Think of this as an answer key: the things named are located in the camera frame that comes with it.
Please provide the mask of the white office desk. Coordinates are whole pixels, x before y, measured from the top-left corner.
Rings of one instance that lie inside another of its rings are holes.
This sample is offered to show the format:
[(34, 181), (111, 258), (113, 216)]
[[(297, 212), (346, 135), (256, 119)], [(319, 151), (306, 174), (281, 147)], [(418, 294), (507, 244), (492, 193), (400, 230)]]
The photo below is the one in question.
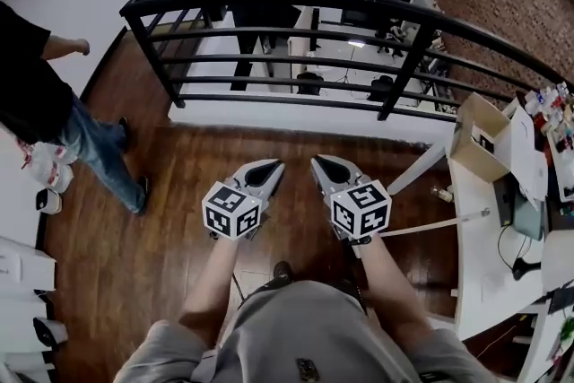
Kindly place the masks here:
[[(317, 7), (304, 6), (300, 12), (298, 20), (295, 22), (296, 30), (318, 30), (320, 9)], [(310, 37), (293, 36), (288, 38), (288, 49), (290, 56), (306, 56), (311, 50)]]

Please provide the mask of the white narrow side table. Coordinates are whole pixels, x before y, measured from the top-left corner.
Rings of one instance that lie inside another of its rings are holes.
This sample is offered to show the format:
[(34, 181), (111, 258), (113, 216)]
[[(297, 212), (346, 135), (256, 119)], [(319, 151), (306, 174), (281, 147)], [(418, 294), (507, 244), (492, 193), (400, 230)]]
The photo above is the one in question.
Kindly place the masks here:
[(574, 150), (570, 149), (570, 145), (567, 144), (559, 152), (557, 148), (558, 137), (552, 121), (547, 121), (546, 125), (544, 130), (550, 146), (560, 200), (563, 203), (574, 202)]

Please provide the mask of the black office chair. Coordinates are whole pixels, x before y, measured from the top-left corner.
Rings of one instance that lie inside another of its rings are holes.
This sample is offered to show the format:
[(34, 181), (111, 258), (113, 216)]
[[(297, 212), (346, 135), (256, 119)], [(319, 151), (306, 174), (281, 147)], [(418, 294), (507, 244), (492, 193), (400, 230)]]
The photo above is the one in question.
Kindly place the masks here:
[(371, 92), (367, 97), (369, 101), (385, 102), (387, 95), (394, 85), (394, 80), (390, 75), (382, 74), (370, 83)]
[(298, 86), (297, 93), (301, 95), (313, 95), (319, 96), (321, 87), (317, 83), (322, 83), (324, 78), (318, 74), (311, 72), (305, 72), (297, 75), (298, 81), (309, 81), (314, 82), (314, 84), (303, 84)]

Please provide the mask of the person's left forearm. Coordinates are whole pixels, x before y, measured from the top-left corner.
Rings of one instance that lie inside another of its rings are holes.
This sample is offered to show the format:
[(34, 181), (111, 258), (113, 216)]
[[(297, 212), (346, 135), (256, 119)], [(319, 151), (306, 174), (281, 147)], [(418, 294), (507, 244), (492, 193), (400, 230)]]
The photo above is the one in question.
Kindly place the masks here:
[(229, 301), (230, 285), (237, 262), (239, 240), (218, 239), (207, 262), (183, 304), (179, 324), (213, 349), (222, 330)]

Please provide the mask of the grey waste bin black liner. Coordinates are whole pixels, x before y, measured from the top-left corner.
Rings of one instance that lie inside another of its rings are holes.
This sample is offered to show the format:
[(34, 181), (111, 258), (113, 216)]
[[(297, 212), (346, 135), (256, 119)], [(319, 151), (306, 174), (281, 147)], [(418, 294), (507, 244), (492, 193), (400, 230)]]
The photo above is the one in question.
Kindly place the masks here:
[(39, 341), (49, 348), (58, 348), (68, 340), (68, 333), (63, 323), (48, 319), (34, 318), (33, 326)]

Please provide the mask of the grey-green flat pouch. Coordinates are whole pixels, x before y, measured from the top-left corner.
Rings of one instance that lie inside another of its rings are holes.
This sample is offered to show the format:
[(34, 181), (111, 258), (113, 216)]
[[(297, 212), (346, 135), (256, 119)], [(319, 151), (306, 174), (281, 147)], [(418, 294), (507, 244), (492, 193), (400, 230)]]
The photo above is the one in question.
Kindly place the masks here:
[(515, 192), (512, 226), (515, 231), (533, 240), (544, 235), (544, 202), (531, 203), (519, 190)]

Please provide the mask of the white shelf unit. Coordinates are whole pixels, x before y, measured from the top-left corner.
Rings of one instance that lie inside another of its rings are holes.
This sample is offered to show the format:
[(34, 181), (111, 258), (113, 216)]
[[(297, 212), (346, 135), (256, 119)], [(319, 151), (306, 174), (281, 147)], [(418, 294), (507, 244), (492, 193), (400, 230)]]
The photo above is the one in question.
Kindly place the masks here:
[(535, 383), (553, 366), (552, 356), (558, 347), (562, 326), (574, 307), (568, 306), (550, 313), (550, 305), (550, 300), (540, 300), (522, 310), (522, 313), (535, 314), (536, 321), (517, 383)]

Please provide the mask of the person's left shoe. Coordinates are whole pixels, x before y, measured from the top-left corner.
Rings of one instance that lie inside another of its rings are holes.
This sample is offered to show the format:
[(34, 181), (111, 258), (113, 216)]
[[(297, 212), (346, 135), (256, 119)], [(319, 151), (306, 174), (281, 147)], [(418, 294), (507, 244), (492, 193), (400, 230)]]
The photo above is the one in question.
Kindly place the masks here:
[(280, 261), (274, 266), (273, 280), (282, 282), (292, 282), (293, 272), (291, 265), (286, 261)]

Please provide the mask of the small white bin black liner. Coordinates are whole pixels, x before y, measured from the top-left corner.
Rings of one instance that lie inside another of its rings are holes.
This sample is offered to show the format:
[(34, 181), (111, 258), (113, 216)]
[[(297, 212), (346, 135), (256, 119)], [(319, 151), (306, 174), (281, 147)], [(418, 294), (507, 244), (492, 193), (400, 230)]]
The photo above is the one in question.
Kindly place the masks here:
[(53, 215), (62, 210), (62, 199), (57, 192), (44, 188), (36, 194), (35, 205), (37, 211)]

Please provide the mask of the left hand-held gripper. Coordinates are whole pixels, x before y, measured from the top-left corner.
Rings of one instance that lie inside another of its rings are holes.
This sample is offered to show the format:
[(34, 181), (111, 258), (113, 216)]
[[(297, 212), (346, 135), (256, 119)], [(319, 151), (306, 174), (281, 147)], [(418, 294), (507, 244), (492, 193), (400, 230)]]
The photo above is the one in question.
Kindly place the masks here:
[(263, 159), (246, 163), (233, 174), (239, 185), (216, 181), (202, 200), (204, 226), (212, 237), (252, 240), (284, 170), (283, 161)]

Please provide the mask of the group of small bottles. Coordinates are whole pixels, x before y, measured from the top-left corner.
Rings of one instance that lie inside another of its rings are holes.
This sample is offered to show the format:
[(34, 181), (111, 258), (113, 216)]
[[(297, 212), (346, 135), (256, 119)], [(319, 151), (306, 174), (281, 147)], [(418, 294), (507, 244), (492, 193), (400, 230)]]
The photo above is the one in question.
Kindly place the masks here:
[(574, 123), (574, 93), (561, 82), (526, 95), (526, 112), (534, 121), (535, 129), (557, 129), (560, 123)]

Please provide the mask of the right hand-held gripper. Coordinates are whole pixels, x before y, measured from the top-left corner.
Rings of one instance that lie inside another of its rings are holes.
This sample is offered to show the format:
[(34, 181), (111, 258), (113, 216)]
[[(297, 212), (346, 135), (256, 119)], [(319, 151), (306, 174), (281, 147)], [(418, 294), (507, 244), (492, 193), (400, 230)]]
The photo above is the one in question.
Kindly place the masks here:
[(342, 157), (318, 154), (311, 159), (311, 173), (319, 191), (329, 197), (330, 220), (349, 239), (362, 239), (383, 231), (389, 224), (392, 199), (379, 180), (336, 192), (344, 183), (362, 176), (358, 166)]

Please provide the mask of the white water dispenser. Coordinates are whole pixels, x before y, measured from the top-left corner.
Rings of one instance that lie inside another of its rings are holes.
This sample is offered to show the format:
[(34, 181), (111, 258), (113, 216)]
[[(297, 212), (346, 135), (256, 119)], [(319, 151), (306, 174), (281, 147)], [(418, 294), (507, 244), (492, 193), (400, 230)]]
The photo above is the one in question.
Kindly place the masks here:
[(42, 251), (0, 237), (0, 292), (55, 290), (56, 260)]

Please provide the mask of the dark grey device box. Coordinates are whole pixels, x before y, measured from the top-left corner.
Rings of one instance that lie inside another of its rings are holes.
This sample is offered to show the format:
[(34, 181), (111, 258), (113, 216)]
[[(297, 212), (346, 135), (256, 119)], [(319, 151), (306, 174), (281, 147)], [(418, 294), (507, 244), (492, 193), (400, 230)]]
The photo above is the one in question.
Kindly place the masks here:
[(504, 227), (513, 222), (517, 181), (512, 174), (493, 182), (494, 194), (498, 207), (500, 226)]

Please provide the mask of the light wooden desk white legs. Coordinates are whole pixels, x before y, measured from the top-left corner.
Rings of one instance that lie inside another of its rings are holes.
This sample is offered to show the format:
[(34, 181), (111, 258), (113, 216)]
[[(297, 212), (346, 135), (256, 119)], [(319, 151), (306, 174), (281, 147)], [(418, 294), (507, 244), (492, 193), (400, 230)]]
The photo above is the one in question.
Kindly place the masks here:
[(52, 383), (55, 366), (43, 353), (0, 353), (0, 383)]

